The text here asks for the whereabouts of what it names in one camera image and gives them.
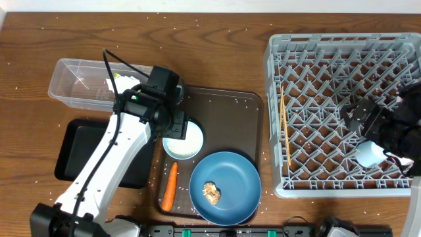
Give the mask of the light blue cup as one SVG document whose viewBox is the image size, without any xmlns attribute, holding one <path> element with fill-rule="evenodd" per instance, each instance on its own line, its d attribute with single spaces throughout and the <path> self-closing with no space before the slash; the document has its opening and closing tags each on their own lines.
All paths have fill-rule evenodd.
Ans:
<svg viewBox="0 0 421 237">
<path fill-rule="evenodd" d="M 359 144 L 356 150 L 355 159 L 364 168 L 373 168 L 387 159 L 384 149 L 371 141 Z"/>
</svg>

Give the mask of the white tissue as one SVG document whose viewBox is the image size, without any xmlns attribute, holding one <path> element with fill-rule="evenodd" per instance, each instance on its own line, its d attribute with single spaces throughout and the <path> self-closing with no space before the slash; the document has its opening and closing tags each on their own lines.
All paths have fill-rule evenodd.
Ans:
<svg viewBox="0 0 421 237">
<path fill-rule="evenodd" d="M 125 90 L 131 89 L 134 86 L 140 84 L 141 81 L 133 76 L 123 76 L 118 73 L 115 73 L 114 83 L 116 84 L 117 92 L 123 93 Z"/>
</svg>

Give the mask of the orange carrot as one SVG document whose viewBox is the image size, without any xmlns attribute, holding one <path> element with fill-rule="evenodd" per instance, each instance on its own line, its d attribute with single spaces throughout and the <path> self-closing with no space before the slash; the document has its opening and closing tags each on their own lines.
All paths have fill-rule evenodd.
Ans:
<svg viewBox="0 0 421 237">
<path fill-rule="evenodd" d="M 166 190 L 162 200 L 162 210 L 170 211 L 174 204 L 178 179 L 178 163 L 174 162 L 170 169 Z"/>
</svg>

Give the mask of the pink cup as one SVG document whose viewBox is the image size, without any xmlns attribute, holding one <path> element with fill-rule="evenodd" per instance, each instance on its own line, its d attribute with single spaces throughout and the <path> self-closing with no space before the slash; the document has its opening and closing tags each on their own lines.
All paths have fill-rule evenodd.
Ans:
<svg viewBox="0 0 421 237">
<path fill-rule="evenodd" d="M 401 163 L 402 166 L 410 166 L 414 163 L 413 160 L 408 159 L 408 158 L 404 158 L 404 157 L 399 157 L 397 155 L 392 154 L 391 152 L 387 152 L 386 155 L 392 156 L 393 158 L 397 158 L 399 160 L 399 162 Z"/>
</svg>

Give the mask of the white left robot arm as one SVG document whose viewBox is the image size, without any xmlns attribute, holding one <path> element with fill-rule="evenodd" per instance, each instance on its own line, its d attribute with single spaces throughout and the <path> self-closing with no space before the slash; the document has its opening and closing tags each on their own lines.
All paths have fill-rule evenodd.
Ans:
<svg viewBox="0 0 421 237">
<path fill-rule="evenodd" d="M 123 176 L 153 138 L 186 137 L 188 117 L 177 106 L 184 81 L 154 66 L 147 82 L 116 93 L 107 129 L 88 162 L 55 204 L 38 204 L 30 216 L 32 236 L 140 236 L 141 225 L 126 216 L 106 220 Z"/>
</svg>

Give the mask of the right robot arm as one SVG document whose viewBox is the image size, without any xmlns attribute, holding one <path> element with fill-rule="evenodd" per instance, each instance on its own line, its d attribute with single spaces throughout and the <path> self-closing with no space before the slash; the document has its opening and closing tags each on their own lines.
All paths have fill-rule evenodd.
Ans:
<svg viewBox="0 0 421 237">
<path fill-rule="evenodd" d="M 412 178 L 410 205 L 402 236 L 420 235 L 420 82 L 399 90 L 401 102 L 390 111 L 369 99 L 344 105 L 340 116 L 348 130 L 363 127 L 361 134 L 383 149 L 383 154 L 413 161 L 411 169 L 402 172 Z"/>
</svg>

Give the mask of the black waste tray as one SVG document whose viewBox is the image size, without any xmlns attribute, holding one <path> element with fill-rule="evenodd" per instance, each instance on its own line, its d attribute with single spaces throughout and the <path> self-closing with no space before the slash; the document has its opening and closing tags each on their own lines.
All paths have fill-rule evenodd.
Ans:
<svg viewBox="0 0 421 237">
<path fill-rule="evenodd" d="M 59 180 L 74 181 L 101 141 L 108 123 L 74 119 L 68 123 L 54 175 Z M 122 188 L 141 189 L 148 183 L 155 142 L 143 146 L 119 184 Z"/>
</svg>

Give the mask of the grey dishwasher rack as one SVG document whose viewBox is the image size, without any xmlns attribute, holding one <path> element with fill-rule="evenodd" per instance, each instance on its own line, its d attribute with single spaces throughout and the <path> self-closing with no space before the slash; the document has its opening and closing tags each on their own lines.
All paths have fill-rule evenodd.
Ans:
<svg viewBox="0 0 421 237">
<path fill-rule="evenodd" d="M 273 192 L 279 198 L 410 195 L 393 160 L 364 168 L 360 130 L 346 129 L 344 105 L 372 99 L 392 110 L 398 91 L 420 80 L 420 34 L 275 34 L 264 52 Z M 284 87 L 291 166 L 280 135 Z"/>
</svg>

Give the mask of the light blue rice bowl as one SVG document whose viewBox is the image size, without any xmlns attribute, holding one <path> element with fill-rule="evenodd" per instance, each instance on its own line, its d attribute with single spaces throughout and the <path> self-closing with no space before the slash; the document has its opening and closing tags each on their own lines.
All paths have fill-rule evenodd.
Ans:
<svg viewBox="0 0 421 237">
<path fill-rule="evenodd" d="M 173 138 L 163 138 L 162 145 L 167 154 L 175 159 L 190 159 L 197 155 L 204 142 L 204 135 L 200 127 L 194 122 L 187 124 L 186 138 L 177 140 Z"/>
</svg>

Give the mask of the clear plastic bin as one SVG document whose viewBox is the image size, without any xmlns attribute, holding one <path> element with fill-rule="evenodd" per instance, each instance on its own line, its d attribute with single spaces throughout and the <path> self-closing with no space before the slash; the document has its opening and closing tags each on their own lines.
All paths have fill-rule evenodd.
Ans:
<svg viewBox="0 0 421 237">
<path fill-rule="evenodd" d="M 151 66 L 134 65 L 134 71 L 122 63 L 110 63 L 111 72 L 123 76 L 133 76 L 147 82 Z M 60 59 L 55 67 L 48 89 L 49 97 L 58 99 L 76 109 L 111 112 L 114 104 L 113 86 L 103 61 L 82 59 Z"/>
</svg>

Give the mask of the brown mushroom food scrap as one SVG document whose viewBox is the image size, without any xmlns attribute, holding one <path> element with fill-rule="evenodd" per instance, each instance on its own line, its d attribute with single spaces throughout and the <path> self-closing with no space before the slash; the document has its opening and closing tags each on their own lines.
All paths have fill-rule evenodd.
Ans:
<svg viewBox="0 0 421 237">
<path fill-rule="evenodd" d="M 203 195 L 211 205 L 216 205 L 220 200 L 220 191 L 214 182 L 207 182 L 203 186 Z"/>
</svg>

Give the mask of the dark brown serving tray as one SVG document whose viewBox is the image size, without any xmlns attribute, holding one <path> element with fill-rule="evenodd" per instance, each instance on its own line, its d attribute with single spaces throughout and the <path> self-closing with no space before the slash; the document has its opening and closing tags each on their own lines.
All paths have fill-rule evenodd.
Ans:
<svg viewBox="0 0 421 237">
<path fill-rule="evenodd" d="M 188 87 L 180 110 L 201 127 L 204 144 L 190 159 L 178 161 L 178 181 L 171 211 L 162 210 L 170 168 L 176 159 L 161 152 L 159 173 L 155 180 L 155 208 L 163 215 L 198 219 L 189 196 L 189 180 L 195 166 L 218 151 L 232 151 L 259 166 L 264 105 L 252 92 Z"/>
</svg>

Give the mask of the wooden chopstick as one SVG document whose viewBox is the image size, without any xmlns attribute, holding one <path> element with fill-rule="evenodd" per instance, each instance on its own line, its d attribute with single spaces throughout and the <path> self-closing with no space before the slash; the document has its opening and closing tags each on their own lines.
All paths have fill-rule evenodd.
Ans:
<svg viewBox="0 0 421 237">
<path fill-rule="evenodd" d="M 280 135 L 279 135 L 279 139 L 281 140 L 282 138 L 282 131 L 283 131 L 283 127 L 284 127 L 284 87 L 281 86 L 280 88 L 281 90 L 281 96 L 280 96 Z"/>
<path fill-rule="evenodd" d="M 289 149 L 289 135 L 288 135 L 288 129 L 287 129 L 287 114 L 285 109 L 285 99 L 284 99 L 284 133 L 285 133 L 285 149 L 286 149 L 286 155 L 287 155 L 287 163 L 288 166 L 291 166 L 291 156 L 290 156 L 290 149 Z"/>
</svg>

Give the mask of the blue plate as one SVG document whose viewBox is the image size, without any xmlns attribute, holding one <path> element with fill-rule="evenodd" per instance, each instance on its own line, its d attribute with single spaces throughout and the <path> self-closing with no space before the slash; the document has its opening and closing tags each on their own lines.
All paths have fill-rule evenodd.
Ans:
<svg viewBox="0 0 421 237">
<path fill-rule="evenodd" d="M 217 204 L 203 194 L 206 183 L 220 192 Z M 232 226 L 246 222 L 259 206 L 262 194 L 260 176 L 246 157 L 220 151 L 206 156 L 194 168 L 190 182 L 190 200 L 198 214 L 210 223 Z"/>
</svg>

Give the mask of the black rail with green clips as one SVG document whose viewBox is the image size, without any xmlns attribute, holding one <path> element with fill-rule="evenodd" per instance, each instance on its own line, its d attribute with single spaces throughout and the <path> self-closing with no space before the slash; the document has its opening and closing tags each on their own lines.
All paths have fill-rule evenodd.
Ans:
<svg viewBox="0 0 421 237">
<path fill-rule="evenodd" d="M 219 228 L 211 226 L 202 227 L 173 227 L 170 225 L 157 225 L 147 227 L 141 236 L 148 237 L 310 237 L 316 236 L 316 231 L 310 226 L 287 226 L 283 228 Z"/>
</svg>

